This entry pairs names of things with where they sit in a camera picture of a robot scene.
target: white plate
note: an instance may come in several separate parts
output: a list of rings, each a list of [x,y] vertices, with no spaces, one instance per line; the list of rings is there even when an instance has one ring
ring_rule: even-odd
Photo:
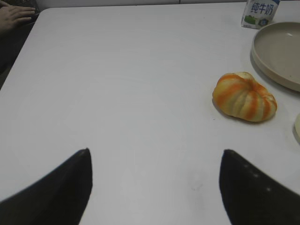
[[[300,23],[279,22],[260,29],[253,39],[252,56],[269,78],[300,91]]]

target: human hand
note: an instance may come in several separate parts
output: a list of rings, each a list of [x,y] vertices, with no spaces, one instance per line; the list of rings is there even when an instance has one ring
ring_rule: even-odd
[[[35,8],[20,6],[4,6],[0,8],[0,36],[12,30],[19,24],[31,20]]]

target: black object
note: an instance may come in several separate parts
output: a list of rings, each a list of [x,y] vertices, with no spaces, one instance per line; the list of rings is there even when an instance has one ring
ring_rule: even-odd
[[[300,225],[300,196],[225,150],[219,185],[232,225]]]
[[[50,174],[0,203],[1,225],[78,225],[92,189],[90,151],[80,150]]]

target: peeled tangerine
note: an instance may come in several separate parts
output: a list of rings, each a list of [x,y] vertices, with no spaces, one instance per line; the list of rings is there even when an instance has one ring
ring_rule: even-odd
[[[223,75],[212,96],[225,114],[252,122],[268,120],[277,110],[274,96],[247,72]]]

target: finger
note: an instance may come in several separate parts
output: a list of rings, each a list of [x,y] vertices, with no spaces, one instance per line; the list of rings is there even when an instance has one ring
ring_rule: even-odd
[[[14,20],[14,24],[15,26],[21,24],[21,23],[24,23],[24,22],[27,22],[27,21],[30,21],[31,20],[31,17],[22,17],[22,18],[18,18],[16,20]]]
[[[0,6],[10,6],[8,3],[0,0]]]
[[[12,15],[12,18],[15,20],[18,18],[31,16],[34,13],[35,13],[34,11],[17,12]]]
[[[10,12],[12,14],[17,13],[17,12],[25,12],[25,11],[35,11],[35,8],[32,7],[21,7],[21,6],[11,6],[10,7]]]

